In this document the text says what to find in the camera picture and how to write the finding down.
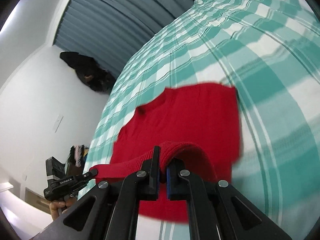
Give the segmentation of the left hand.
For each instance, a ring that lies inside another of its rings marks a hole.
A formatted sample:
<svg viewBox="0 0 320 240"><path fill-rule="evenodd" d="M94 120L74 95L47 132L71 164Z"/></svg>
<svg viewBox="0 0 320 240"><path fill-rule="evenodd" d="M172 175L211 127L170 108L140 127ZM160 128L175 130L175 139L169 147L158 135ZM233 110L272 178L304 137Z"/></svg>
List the left hand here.
<svg viewBox="0 0 320 240"><path fill-rule="evenodd" d="M76 201L77 199L75 197L69 197L66 201L55 200L51 202L49 210L52 220L56 220L62 213L65 213Z"/></svg>

